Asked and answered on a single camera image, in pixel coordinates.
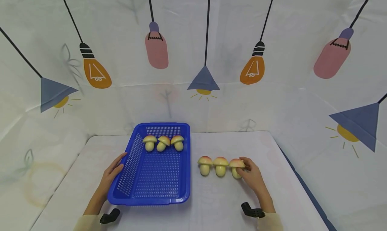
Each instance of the mushroom stem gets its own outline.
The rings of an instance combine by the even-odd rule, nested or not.
[[[155,143],[153,142],[146,142],[145,143],[145,150],[150,152],[155,148]]]
[[[183,150],[183,143],[182,143],[182,142],[177,142],[177,143],[175,144],[175,149],[176,149],[177,151],[182,151],[182,150]]]
[[[239,174],[237,173],[237,169],[236,169],[235,167],[233,167],[233,168],[231,169],[231,172],[232,172],[232,176],[233,176],[235,179],[241,178],[241,175],[239,175]]]
[[[200,165],[200,174],[207,176],[210,173],[210,165]]]
[[[157,144],[156,149],[157,149],[158,152],[162,152],[163,150],[165,150],[165,147],[167,147],[167,146],[163,142],[159,142]]]
[[[218,177],[223,177],[226,174],[226,167],[224,166],[216,166],[215,172]]]

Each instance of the toy mushroom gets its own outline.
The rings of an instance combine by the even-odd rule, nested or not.
[[[203,176],[207,176],[210,172],[210,167],[212,165],[212,160],[210,157],[204,155],[200,157],[198,160],[198,164],[200,164],[200,174]]]
[[[160,142],[157,144],[157,147],[156,147],[158,152],[164,151],[165,147],[167,147],[167,145],[168,146],[171,145],[170,139],[168,137],[166,137],[166,136],[160,136],[159,141]]]
[[[145,150],[151,152],[155,148],[155,142],[157,142],[157,139],[153,135],[148,135],[142,140],[142,142],[145,143]]]
[[[228,161],[224,157],[217,157],[214,160],[215,173],[218,177],[223,177],[226,174],[226,166],[228,166]]]
[[[184,140],[183,136],[181,136],[181,135],[176,135],[176,136],[174,136],[174,137],[171,139],[171,144],[175,145],[175,149],[176,149],[177,151],[182,151],[182,150],[183,150],[183,147],[184,147],[184,145],[183,145],[183,140]]]
[[[237,168],[245,168],[245,163],[240,159],[232,159],[230,160],[229,167],[231,167],[232,176],[235,179],[241,178],[241,175],[237,173]]]

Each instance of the white backdrop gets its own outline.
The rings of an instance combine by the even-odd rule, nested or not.
[[[0,0],[0,27],[31,64],[44,78],[78,90],[64,106],[40,113],[38,76],[0,35],[2,226],[33,225],[90,136],[126,135],[151,121],[187,122],[192,132],[269,130],[337,230],[387,225],[387,103],[379,108],[375,152],[361,141],[343,148],[345,139],[331,130],[337,122],[329,117],[387,92],[386,0],[364,7],[351,53],[330,79],[318,78],[314,63],[365,0],[273,0],[262,39],[265,74],[251,85],[242,84],[240,74],[270,0],[211,0],[207,66],[220,90],[209,101],[187,90],[204,63],[207,0],[152,0],[168,46],[165,69],[147,58],[148,0],[66,1],[112,85],[98,89],[87,81],[63,0]],[[13,208],[25,221],[13,218]]]

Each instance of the hanging lamp illustration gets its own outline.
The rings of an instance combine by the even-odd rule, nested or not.
[[[0,27],[0,32],[7,38],[7,40],[11,43],[11,45],[15,48],[15,50],[19,53],[19,55],[23,58],[23,60],[30,66],[30,68],[40,77],[40,112],[44,112],[49,108],[57,106],[63,99],[68,98],[68,96],[78,90],[66,86],[61,83],[57,83],[56,81],[44,78],[27,60],[27,58],[23,55],[23,53],[19,50],[19,48],[15,45],[15,43],[11,40],[11,38],[4,32],[4,30]]]
[[[314,73],[319,78],[333,78],[349,56],[349,53],[351,52],[351,43],[349,42],[349,39],[353,35],[352,27],[356,23],[368,1],[369,0],[364,1],[349,28],[343,30],[338,38],[330,41],[322,50],[313,67]]]
[[[348,141],[361,141],[375,152],[379,105],[386,98],[387,93],[377,103],[331,114],[338,123],[338,133]]]
[[[112,79],[110,78],[109,73],[101,65],[101,63],[96,60],[91,48],[83,42],[81,34],[79,33],[78,27],[75,24],[74,18],[71,14],[70,8],[67,5],[66,0],[63,0],[63,2],[67,8],[67,11],[69,12],[75,30],[78,33],[79,40],[81,40],[81,43],[79,44],[79,49],[81,50],[83,56],[83,67],[87,80],[89,81],[90,85],[95,88],[109,88],[112,85]]]
[[[246,85],[254,84],[259,82],[264,77],[265,61],[264,61],[263,55],[265,51],[265,44],[262,42],[262,38],[264,36],[266,23],[267,23],[268,15],[270,13],[272,4],[273,4],[273,0],[271,0],[270,6],[268,7],[265,24],[261,33],[261,38],[259,42],[255,45],[252,57],[247,62],[246,66],[243,68],[241,72],[240,81],[243,84],[246,84]]]
[[[167,42],[161,35],[159,25],[153,18],[152,0],[149,0],[150,16],[149,33],[145,37],[145,48],[151,66],[157,69],[165,69],[168,66]]]
[[[199,71],[198,75],[193,79],[192,83],[189,85],[188,90],[195,89],[198,93],[191,96],[193,98],[194,96],[201,94],[199,99],[201,99],[203,96],[206,96],[207,101],[209,101],[208,97],[216,98],[215,96],[211,95],[211,92],[214,90],[219,90],[219,86],[216,84],[214,78],[212,77],[210,71],[207,68],[207,46],[208,46],[208,29],[209,29],[209,20],[210,20],[210,1],[208,0],[207,3],[207,30],[206,30],[206,50],[204,53],[204,66]]]

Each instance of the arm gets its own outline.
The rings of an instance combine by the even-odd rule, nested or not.
[[[114,178],[123,169],[123,164],[120,164],[120,162],[126,154],[127,153],[125,152],[117,157],[104,171],[101,183],[90,199],[89,204],[83,213],[83,216],[78,219],[74,231],[99,231],[101,229],[101,225],[99,224],[101,217],[99,213],[101,211],[102,205],[108,199],[110,185],[112,185]]]
[[[254,191],[258,198],[259,204],[266,216],[258,219],[258,226],[262,231],[282,231],[283,227],[280,221],[280,217],[275,212],[273,199],[267,190],[262,174],[259,167],[255,163],[246,157],[240,157],[245,162],[246,170],[237,168],[236,171],[242,176],[244,181]]]

